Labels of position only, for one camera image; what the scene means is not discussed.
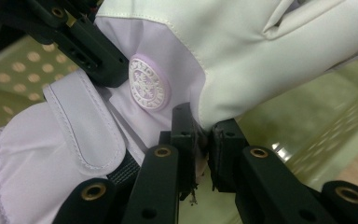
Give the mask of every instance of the black mount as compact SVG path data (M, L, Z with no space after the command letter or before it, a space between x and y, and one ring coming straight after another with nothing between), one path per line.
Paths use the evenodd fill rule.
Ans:
M41 44L58 48L99 85L118 87L128 79L128 59L92 24L93 0L0 0L0 29L10 26ZM68 26L69 12L75 22Z
M196 186L194 155L196 148L202 148L196 140L201 138L200 127L191 117L189 104L177 106L172 114L172 131L162 132L159 145L147 151L131 195L127 194L128 203L110 183L106 192L110 189L118 198L106 193L86 201L82 191L106 182L92 179L72 192L55 223L88 223L79 222L79 216L104 217L92 223L177 223L178 200ZM357 186L331 181L322 192L308 188L272 150L248 146L234 119L213 127L207 149L213 185L221 192L236 193L243 223L358 224Z

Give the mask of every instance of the embroidered patch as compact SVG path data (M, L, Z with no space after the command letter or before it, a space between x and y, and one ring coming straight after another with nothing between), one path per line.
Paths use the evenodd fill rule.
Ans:
M139 57L132 57L129 80L131 93L136 103L144 109L157 110L166 105L169 87L163 76L158 74L151 64Z

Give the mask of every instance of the screw hole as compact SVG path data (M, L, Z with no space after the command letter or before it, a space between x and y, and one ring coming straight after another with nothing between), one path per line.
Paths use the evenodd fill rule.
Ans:
M266 150L260 148L252 148L251 154L257 158L266 158L269 155Z
M171 155L171 151L166 147L161 147L155 150L155 156L157 157L167 157Z
M304 219L306 219L307 221L309 222L315 222L316 221L316 216L308 211L308 210L304 210L304 209L301 209L298 211L298 213L300 214L300 216Z
M145 208L142 211L142 217L146 219L153 219L157 216L157 210L154 208Z
M234 136L235 136L235 133L226 133L226 135L227 135L228 137L234 137Z
M106 193L106 186L103 183L95 183L87 186L81 192L81 197L85 201L94 201L101 198Z
M182 135L182 136L190 136L190 133L188 133L188 132L181 132L181 135Z
M58 17L58 18L63 18L63 11L58 8L58 7L54 7L51 9L51 12L53 13L54 16Z
M347 187L337 187L336 194L349 203L358 203L358 192Z

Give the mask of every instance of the metal bolt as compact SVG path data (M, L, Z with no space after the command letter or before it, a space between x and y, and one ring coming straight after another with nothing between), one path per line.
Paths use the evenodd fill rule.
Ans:
M257 158L266 158L269 155L269 153L266 150L261 148L252 148L251 154Z
M349 203L358 204L358 192L348 187L336 187L336 194Z
M85 201L94 201L101 198L106 193L106 186L103 183L88 185L81 191L81 197Z
M155 150L155 156L157 157L167 157L171 155L171 151L167 147L159 147Z
M58 7L52 8L51 13L53 13L53 15L58 17L58 18L63 18L63 15L64 15L63 11Z

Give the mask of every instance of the green dotted surface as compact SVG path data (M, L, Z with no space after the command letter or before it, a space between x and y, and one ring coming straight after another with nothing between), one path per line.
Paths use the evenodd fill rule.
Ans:
M55 45L40 45L29 36L0 52L0 127L42 102L46 85L76 69Z

